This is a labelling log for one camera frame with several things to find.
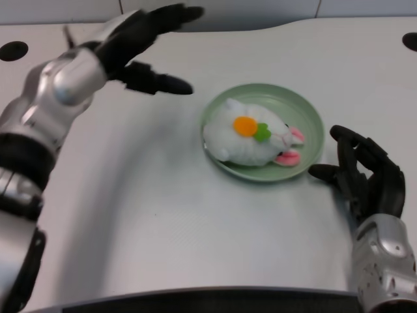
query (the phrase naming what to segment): black robotic palm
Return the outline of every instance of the black robotic palm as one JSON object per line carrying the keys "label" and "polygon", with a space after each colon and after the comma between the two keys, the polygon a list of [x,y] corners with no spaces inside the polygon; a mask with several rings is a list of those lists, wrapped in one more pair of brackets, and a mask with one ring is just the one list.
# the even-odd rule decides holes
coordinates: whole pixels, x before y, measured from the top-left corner
{"label": "black robotic palm", "polygon": [[[310,167],[309,173],[340,190],[359,223],[377,213],[400,218],[405,179],[399,166],[371,138],[337,125],[332,127],[330,135],[338,142],[339,166],[316,164]],[[357,162],[373,172],[369,179],[358,171]]]}

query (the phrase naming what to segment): stuffed rabbit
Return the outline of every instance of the stuffed rabbit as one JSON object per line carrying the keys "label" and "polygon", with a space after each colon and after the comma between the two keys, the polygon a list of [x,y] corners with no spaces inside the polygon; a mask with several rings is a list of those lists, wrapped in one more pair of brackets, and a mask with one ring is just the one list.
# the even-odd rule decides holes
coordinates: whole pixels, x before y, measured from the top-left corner
{"label": "stuffed rabbit", "polygon": [[246,166],[269,162],[295,166],[300,153],[291,146],[304,143],[301,131],[286,125],[274,112],[232,98],[214,112],[204,126],[203,137],[214,158]]}

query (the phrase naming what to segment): robotic hand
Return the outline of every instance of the robotic hand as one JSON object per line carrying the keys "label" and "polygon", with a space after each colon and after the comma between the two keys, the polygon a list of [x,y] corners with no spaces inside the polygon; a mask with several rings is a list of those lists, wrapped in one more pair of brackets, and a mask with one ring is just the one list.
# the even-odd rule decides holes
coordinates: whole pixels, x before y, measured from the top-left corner
{"label": "robotic hand", "polygon": [[[417,312],[416,262],[400,220],[404,174],[371,138],[341,126],[330,135],[338,142],[339,166],[317,164],[309,173],[341,191],[358,223],[352,271],[359,302],[365,313]],[[373,172],[369,179],[358,161]]]}
{"label": "robotic hand", "polygon": [[127,89],[188,95],[191,85],[132,61],[156,37],[203,15],[201,7],[171,5],[109,21],[87,42],[33,68],[23,93],[0,116],[0,312],[28,302],[46,237],[37,228],[42,192],[74,119],[108,80]]}

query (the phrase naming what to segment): white table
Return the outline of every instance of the white table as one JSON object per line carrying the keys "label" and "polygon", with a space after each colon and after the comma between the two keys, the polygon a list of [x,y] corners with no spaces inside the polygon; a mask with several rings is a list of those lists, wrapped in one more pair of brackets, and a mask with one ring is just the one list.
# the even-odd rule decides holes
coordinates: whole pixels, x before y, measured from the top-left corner
{"label": "white table", "polygon": [[[81,38],[96,27],[71,29]],[[357,18],[161,37],[139,59],[195,93],[151,97],[109,83],[76,120],[45,192],[48,245],[27,310],[198,286],[351,290],[347,210],[331,188],[307,175],[244,183],[201,149],[203,108],[243,83],[290,88],[327,133],[343,125],[387,150],[406,175],[403,220],[416,250],[417,53],[401,43],[412,31],[417,18]],[[65,49],[60,25],[0,27],[0,44],[11,40],[29,53],[0,63],[1,109],[32,66]],[[337,162],[330,135],[322,161]]]}

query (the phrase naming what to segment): black robotic finger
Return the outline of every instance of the black robotic finger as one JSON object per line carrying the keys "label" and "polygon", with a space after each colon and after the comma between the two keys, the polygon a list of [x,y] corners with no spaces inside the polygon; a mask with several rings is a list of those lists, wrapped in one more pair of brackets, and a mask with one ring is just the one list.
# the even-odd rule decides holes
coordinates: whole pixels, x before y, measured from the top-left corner
{"label": "black robotic finger", "polygon": [[147,14],[136,12],[120,24],[94,52],[106,73],[112,75],[149,48],[158,35],[176,31],[183,23],[196,20],[203,13],[201,7],[184,5],[170,5]]}
{"label": "black robotic finger", "polygon": [[186,7],[183,4],[169,5],[149,12],[149,20],[158,29],[158,34],[176,31],[183,23],[202,17],[202,7]]}
{"label": "black robotic finger", "polygon": [[330,135],[336,141],[339,140],[340,137],[345,138],[352,147],[356,147],[359,144],[358,139],[363,138],[361,135],[355,133],[354,131],[339,125],[334,125],[330,129]]}
{"label": "black robotic finger", "polygon": [[167,74],[157,74],[150,65],[135,61],[118,71],[111,79],[125,83],[127,89],[151,95],[158,91],[176,95],[193,93],[192,86],[186,81]]}
{"label": "black robotic finger", "polygon": [[314,164],[308,169],[308,173],[329,184],[337,184],[336,174],[339,166],[329,164]]}

